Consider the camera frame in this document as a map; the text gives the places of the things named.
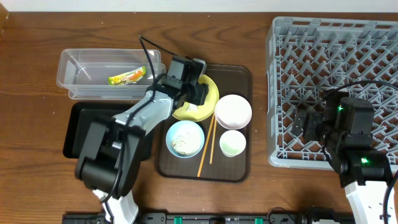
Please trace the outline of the wooden chopstick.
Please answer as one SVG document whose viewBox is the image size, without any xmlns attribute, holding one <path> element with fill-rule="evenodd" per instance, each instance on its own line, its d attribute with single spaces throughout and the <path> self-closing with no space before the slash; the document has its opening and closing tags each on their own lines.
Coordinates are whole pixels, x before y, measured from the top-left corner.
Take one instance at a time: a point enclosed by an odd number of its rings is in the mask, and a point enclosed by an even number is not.
<svg viewBox="0 0 398 224">
<path fill-rule="evenodd" d="M 204 145 L 204 148 L 203 148 L 203 154 L 202 154 L 200 165 L 199 165 L 199 168 L 198 168 L 197 177 L 201 176 L 201 171 L 202 171 L 202 168 L 203 168 L 203 163 L 204 163 L 205 156 L 206 156 L 206 150 L 208 148 L 208 143 L 209 143 L 210 136 L 211 136 L 211 130 L 213 129 L 214 120 L 215 120 L 215 114 L 213 113 L 212 117 L 211 117 L 210 126 L 209 126 L 209 129 L 208 129 L 207 135 L 206 135 L 205 145 Z"/>
<path fill-rule="evenodd" d="M 215 136 L 216 136 L 216 127 L 217 127 L 217 120 L 215 117 L 215 113 L 213 113 L 213 134 L 212 134 L 212 140 L 211 140 L 211 153 L 210 153 L 210 161 L 209 163 L 213 163 L 213 154 L 214 154 L 214 147 L 215 147 Z"/>
</svg>

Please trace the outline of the pile of rice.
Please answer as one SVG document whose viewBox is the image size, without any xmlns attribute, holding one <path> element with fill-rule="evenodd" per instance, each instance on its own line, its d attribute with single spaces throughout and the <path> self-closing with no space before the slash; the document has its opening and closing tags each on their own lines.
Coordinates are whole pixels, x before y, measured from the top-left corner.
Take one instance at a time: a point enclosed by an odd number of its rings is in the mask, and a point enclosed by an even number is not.
<svg viewBox="0 0 398 224">
<path fill-rule="evenodd" d="M 191 135 L 179 135 L 172 140 L 173 150 L 183 156 L 191 156 L 199 150 L 201 141 Z"/>
</svg>

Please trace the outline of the white tissue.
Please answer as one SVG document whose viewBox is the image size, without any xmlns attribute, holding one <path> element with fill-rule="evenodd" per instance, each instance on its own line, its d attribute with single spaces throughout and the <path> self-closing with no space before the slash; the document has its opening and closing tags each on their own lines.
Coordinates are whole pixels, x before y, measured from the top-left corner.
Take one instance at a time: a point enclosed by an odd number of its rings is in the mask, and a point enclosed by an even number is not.
<svg viewBox="0 0 398 224">
<path fill-rule="evenodd" d="M 188 103 L 188 107 L 186 108 L 187 113 L 196 113 L 198 111 L 198 106 L 192 103 Z"/>
</svg>

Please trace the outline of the pink white bowl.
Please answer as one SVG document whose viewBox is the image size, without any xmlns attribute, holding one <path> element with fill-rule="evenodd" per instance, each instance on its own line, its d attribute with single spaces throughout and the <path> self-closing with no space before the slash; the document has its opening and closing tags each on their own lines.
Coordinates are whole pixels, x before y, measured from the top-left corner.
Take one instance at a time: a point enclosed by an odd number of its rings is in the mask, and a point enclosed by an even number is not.
<svg viewBox="0 0 398 224">
<path fill-rule="evenodd" d="M 247 99 L 239 95 L 226 95 L 216 104 L 217 122 L 226 129 L 242 129 L 252 118 L 252 108 Z"/>
</svg>

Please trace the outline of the light blue bowl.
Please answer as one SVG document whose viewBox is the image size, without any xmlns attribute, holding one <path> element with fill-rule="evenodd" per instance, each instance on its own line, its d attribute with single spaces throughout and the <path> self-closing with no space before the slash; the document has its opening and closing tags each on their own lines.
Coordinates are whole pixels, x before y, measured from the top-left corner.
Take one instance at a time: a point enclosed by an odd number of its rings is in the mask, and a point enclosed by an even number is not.
<svg viewBox="0 0 398 224">
<path fill-rule="evenodd" d="M 201 141 L 201 145 L 200 145 L 199 150 L 197 150 L 196 153 L 192 154 L 191 156 L 183 156 L 183 155 L 176 153 L 173 150 L 172 140 L 179 135 L 188 135 L 188 134 L 193 136 L 196 139 L 199 139 Z M 205 143 L 205 135 L 204 135 L 202 128 L 197 123 L 195 123 L 193 121 L 178 121 L 175 124 L 171 125 L 171 127 L 168 129 L 166 137 L 165 137 L 165 143 L 166 143 L 168 150 L 173 155 L 175 155 L 176 157 L 179 157 L 179 158 L 186 159 L 186 158 L 195 156 L 202 150 L 204 143 Z"/>
</svg>

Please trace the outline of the green orange snack wrapper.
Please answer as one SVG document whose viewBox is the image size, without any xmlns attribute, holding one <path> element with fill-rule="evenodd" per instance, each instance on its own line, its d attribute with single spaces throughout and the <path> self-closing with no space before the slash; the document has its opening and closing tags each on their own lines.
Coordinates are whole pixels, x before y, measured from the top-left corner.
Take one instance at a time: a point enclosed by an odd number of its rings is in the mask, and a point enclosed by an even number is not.
<svg viewBox="0 0 398 224">
<path fill-rule="evenodd" d="M 127 85 L 138 82 L 146 74 L 146 67 L 142 66 L 113 77 L 108 77 L 109 85 Z"/>
</svg>

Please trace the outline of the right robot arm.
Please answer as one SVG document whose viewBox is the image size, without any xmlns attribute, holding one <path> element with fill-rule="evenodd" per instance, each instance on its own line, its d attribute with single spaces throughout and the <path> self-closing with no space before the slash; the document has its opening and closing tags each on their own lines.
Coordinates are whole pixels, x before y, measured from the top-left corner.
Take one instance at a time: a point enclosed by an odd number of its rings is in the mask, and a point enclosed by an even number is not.
<svg viewBox="0 0 398 224">
<path fill-rule="evenodd" d="M 356 223 L 397 223 L 393 190 L 397 174 L 386 154 L 373 147 L 373 120 L 370 101 L 328 91 L 323 111 L 295 112 L 292 132 L 322 145 Z"/>
</svg>

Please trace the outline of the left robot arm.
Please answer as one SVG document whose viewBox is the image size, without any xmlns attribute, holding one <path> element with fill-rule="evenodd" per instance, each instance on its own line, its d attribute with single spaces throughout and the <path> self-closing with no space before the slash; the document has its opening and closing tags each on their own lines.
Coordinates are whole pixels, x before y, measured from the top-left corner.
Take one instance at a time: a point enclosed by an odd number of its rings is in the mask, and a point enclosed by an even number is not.
<svg viewBox="0 0 398 224">
<path fill-rule="evenodd" d="M 134 223 L 138 206 L 131 189 L 142 160 L 146 136 L 186 104 L 206 106 L 215 93 L 206 75 L 179 80 L 162 75 L 145 97 L 127 111 L 90 122 L 75 177 L 100 199 L 108 223 Z"/>
</svg>

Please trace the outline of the white green cup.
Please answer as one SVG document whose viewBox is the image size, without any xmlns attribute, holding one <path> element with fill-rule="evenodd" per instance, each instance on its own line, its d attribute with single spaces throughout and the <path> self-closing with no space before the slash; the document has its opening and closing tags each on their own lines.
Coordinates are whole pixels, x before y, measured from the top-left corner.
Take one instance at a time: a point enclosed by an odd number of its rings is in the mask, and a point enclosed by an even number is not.
<svg viewBox="0 0 398 224">
<path fill-rule="evenodd" d="M 220 137 L 221 152 L 227 157 L 235 157 L 246 148 L 246 138 L 237 130 L 229 130 Z"/>
</svg>

